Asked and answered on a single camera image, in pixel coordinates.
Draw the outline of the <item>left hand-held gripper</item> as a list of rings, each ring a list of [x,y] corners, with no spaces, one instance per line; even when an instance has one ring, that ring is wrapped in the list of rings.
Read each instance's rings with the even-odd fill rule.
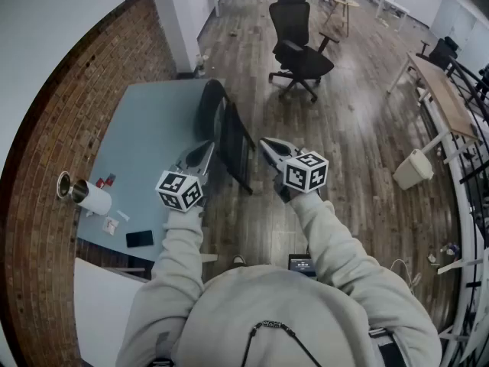
[[[182,158],[162,173],[155,191],[166,208],[187,213],[194,207],[205,207],[206,184],[214,154],[215,143],[201,141],[188,148]]]

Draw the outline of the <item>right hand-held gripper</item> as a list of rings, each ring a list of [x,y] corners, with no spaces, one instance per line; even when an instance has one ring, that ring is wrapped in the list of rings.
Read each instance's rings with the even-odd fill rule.
[[[266,162],[278,173],[274,187],[285,203],[291,193],[310,193],[325,186],[329,161],[315,151],[304,154],[296,145],[278,138],[261,138]]]

